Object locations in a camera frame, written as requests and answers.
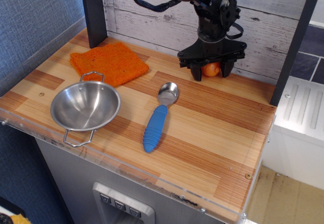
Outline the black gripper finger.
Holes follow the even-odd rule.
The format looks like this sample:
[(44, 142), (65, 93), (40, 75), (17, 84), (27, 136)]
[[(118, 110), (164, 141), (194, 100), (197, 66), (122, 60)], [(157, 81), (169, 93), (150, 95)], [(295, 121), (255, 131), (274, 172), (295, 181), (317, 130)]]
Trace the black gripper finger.
[(195, 81), (201, 81), (202, 79), (202, 70), (200, 66), (192, 66), (190, 68), (192, 77), (194, 78)]
[(223, 58), (221, 60), (221, 73), (223, 78), (226, 78), (231, 74), (231, 71), (236, 62), (236, 59)]

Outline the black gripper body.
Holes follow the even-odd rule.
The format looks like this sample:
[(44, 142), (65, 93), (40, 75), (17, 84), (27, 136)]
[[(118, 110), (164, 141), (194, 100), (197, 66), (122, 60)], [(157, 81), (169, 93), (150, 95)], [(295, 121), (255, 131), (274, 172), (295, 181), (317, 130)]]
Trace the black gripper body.
[(222, 39), (215, 43), (207, 43), (201, 39), (178, 53), (180, 67), (190, 68), (191, 64), (205, 66), (207, 62), (222, 61), (227, 67), (245, 57), (245, 42)]

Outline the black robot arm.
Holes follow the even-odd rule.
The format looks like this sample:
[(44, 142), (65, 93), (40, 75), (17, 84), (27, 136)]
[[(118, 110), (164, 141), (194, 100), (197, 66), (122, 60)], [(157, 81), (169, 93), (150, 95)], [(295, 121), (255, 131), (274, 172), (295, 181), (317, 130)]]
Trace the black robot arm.
[(178, 53), (181, 67), (191, 70), (196, 81), (202, 67), (219, 62), (222, 77), (228, 77), (235, 62), (245, 57), (246, 43), (238, 41), (243, 28), (236, 24), (240, 8), (236, 0), (179, 0), (193, 5), (198, 16), (198, 38)]

